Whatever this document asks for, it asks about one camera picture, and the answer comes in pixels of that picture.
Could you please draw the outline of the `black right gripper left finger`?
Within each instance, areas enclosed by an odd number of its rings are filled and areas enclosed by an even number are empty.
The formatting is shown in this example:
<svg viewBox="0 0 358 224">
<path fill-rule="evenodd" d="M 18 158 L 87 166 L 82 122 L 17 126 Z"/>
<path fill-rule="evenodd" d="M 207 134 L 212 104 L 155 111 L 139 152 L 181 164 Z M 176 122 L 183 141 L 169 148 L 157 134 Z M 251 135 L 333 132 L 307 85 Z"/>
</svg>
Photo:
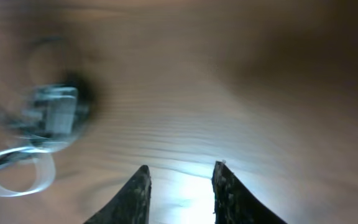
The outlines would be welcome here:
<svg viewBox="0 0 358 224">
<path fill-rule="evenodd" d="M 148 224 L 152 181 L 142 165 L 118 193 L 84 224 Z"/>
</svg>

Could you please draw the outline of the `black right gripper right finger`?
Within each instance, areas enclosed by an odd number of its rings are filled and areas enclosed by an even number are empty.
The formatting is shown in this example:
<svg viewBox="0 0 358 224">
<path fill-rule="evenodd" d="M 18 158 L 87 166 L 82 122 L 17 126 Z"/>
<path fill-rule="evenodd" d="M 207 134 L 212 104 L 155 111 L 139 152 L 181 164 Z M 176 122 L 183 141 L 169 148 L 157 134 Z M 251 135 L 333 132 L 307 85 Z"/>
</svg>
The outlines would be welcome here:
<svg viewBox="0 0 358 224">
<path fill-rule="evenodd" d="M 211 181 L 215 224 L 286 224 L 262 204 L 224 162 L 215 163 Z"/>
</svg>

